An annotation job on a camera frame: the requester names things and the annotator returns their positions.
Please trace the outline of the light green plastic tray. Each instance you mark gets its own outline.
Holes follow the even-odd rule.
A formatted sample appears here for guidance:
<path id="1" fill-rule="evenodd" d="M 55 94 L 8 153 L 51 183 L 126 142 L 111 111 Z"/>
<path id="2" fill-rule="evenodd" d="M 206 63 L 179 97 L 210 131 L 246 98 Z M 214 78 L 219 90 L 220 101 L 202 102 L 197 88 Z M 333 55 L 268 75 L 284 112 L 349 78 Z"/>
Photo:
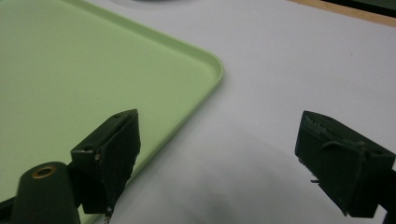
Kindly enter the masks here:
<path id="1" fill-rule="evenodd" d="M 223 73 L 216 55 L 85 0 L 0 0 L 0 202 L 129 109 L 141 170 Z"/>

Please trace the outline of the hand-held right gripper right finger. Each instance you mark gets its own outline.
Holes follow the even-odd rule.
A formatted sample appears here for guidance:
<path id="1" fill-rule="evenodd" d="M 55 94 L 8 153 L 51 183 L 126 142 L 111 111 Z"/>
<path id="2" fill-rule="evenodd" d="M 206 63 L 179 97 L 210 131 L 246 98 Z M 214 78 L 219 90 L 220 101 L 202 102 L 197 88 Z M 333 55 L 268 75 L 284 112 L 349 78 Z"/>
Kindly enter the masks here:
<path id="1" fill-rule="evenodd" d="M 395 153 L 336 119 L 305 111 L 295 155 L 344 215 L 372 218 L 381 206 L 396 218 Z"/>

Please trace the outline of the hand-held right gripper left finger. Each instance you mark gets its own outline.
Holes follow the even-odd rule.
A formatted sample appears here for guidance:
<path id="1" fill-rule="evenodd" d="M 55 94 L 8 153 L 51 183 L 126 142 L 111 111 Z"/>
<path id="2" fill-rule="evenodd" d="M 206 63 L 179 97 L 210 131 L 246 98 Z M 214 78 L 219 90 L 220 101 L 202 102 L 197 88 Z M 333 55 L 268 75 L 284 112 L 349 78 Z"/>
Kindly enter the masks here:
<path id="1" fill-rule="evenodd" d="M 138 112 L 115 114 L 71 150 L 76 204 L 86 214 L 111 217 L 140 153 Z"/>

